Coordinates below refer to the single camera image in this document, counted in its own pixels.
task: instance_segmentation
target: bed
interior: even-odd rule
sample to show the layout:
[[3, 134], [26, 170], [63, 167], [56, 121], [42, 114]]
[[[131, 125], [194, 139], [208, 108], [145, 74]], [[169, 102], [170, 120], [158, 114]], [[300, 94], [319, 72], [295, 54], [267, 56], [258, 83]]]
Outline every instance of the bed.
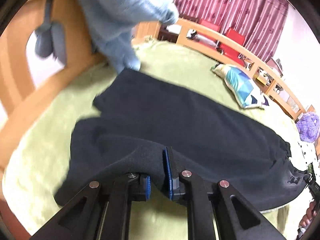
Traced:
[[[90, 37], [76, 0], [55, 0], [53, 17], [61, 21], [66, 30], [67, 67], [34, 88], [24, 48], [30, 32], [41, 24], [44, 1], [26, 3], [0, 39], [0, 58], [6, 59], [0, 61], [0, 77], [5, 80], [0, 98], [9, 115], [0, 131], [2, 192], [12, 212], [30, 234], [60, 209], [53, 194], [68, 171], [69, 143], [75, 122], [99, 115], [92, 107], [92, 100], [116, 77], [100, 54], [91, 53]], [[32, 16], [34, 21], [26, 23], [27, 16]], [[142, 60], [141, 71], [203, 94], [270, 127], [290, 143], [292, 163], [302, 170], [303, 156], [294, 121], [305, 109], [292, 91], [264, 62], [234, 41], [185, 19], [179, 19], [177, 24], [182, 26], [177, 45], [156, 41], [159, 23], [141, 23], [136, 27], [132, 43]], [[18, 27], [19, 42], [14, 39], [17, 35], [14, 30]], [[189, 29], [220, 40], [252, 60], [253, 66], [244, 70], [250, 77], [259, 68], [267, 71], [274, 80], [261, 89], [270, 97], [270, 107], [267, 110], [241, 109], [223, 80], [210, 68], [217, 61], [243, 67], [187, 39]], [[20, 48], [19, 57], [12, 54], [14, 46]], [[293, 98], [297, 111], [274, 92], [277, 84]], [[289, 205], [266, 212], [265, 216], [287, 239], [293, 239], [310, 200], [310, 194], [304, 191]], [[171, 203], [155, 188], [147, 204], [134, 203], [131, 217], [130, 239], [187, 239], [185, 208]]]

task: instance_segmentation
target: yellow-green blanket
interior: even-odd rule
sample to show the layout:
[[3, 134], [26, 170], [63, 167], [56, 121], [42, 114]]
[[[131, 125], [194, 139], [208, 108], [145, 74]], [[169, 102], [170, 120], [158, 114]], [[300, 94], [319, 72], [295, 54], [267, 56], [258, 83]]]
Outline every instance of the yellow-green blanket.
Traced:
[[[210, 71], [214, 60], [158, 41], [140, 45], [137, 54], [142, 60], [142, 72], [196, 91], [263, 123], [290, 142], [292, 156], [297, 163], [300, 161], [299, 134], [294, 122], [271, 100], [266, 110], [240, 109], [224, 81]], [[76, 78], [54, 99], [13, 153], [5, 171], [3, 192], [11, 210], [30, 234], [59, 210], [53, 194], [68, 172], [73, 127], [80, 118], [99, 115], [92, 101], [115, 77], [111, 67], [100, 64]], [[148, 203], [133, 204], [130, 239], [187, 239], [186, 209], [170, 202], [155, 187], [152, 191]], [[288, 212], [289, 207], [285, 207], [265, 215], [284, 232]]]

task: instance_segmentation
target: purple plush toy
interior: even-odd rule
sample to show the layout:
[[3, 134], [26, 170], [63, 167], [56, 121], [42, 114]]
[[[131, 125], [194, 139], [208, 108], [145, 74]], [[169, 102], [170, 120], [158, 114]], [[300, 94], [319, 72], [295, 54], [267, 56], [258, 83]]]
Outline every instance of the purple plush toy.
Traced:
[[304, 142], [314, 142], [320, 134], [319, 116], [310, 112], [302, 115], [302, 118], [296, 123], [300, 133], [300, 139]]

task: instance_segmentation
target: wooden bed frame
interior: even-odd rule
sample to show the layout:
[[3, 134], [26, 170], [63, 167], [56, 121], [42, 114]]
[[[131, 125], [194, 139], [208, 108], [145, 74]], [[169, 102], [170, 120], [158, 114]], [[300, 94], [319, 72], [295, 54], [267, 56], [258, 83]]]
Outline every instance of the wooden bed frame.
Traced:
[[[90, 66], [101, 62], [104, 57], [91, 53], [91, 39], [87, 32], [84, 16], [76, 0], [54, 0], [52, 18], [60, 21], [65, 27], [66, 48], [68, 54], [67, 66], [60, 72], [45, 80], [40, 87], [35, 88], [29, 72], [25, 55], [25, 47], [30, 34], [43, 21], [45, 0], [29, 0], [14, 16], [4, 33], [0, 37], [0, 100], [8, 114], [8, 120], [0, 130], [0, 180], [12, 152], [18, 146], [21, 137], [50, 105], [57, 94], [63, 90], [75, 77]], [[269, 86], [259, 83], [262, 91], [271, 97], [283, 111], [296, 120], [306, 110], [295, 97], [288, 86], [266, 65], [250, 51], [204, 26], [179, 19], [182, 26], [177, 44], [197, 50], [215, 60], [225, 64], [233, 64], [244, 70], [251, 78], [259, 68], [265, 70], [273, 81]], [[145, 41], [146, 37], [157, 38], [160, 29], [158, 22], [140, 23], [136, 27], [133, 44]], [[219, 40], [232, 47], [253, 62], [250, 70], [220, 54], [214, 49], [198, 42], [187, 39], [189, 29]], [[275, 91], [279, 84], [294, 100], [298, 111], [294, 111]]]

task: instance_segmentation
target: light blue clothing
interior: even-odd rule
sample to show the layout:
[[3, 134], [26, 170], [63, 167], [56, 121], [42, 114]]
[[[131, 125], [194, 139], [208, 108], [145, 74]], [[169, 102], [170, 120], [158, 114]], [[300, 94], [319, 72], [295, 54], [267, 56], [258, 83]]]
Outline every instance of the light blue clothing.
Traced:
[[173, 0], [79, 0], [93, 42], [120, 73], [140, 69], [131, 47], [132, 28], [143, 21], [174, 24], [179, 17]]

